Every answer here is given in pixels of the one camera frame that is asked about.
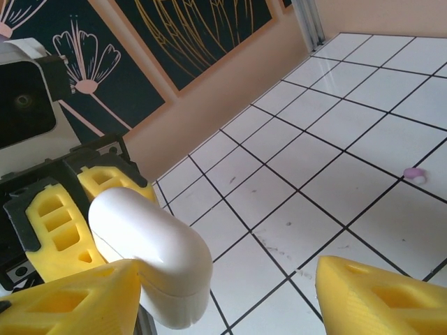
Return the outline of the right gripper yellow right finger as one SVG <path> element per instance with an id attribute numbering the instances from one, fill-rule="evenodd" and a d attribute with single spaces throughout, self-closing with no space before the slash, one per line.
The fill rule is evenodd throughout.
<path id="1" fill-rule="evenodd" d="M 445 334 L 446 289 L 321 256 L 316 294 L 327 334 Z"/>

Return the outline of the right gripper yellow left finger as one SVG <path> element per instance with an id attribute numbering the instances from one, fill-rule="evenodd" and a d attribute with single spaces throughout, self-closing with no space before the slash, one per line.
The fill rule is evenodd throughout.
<path id="1" fill-rule="evenodd" d="M 119 260 L 1 298 L 2 334 L 132 334 L 135 260 Z"/>

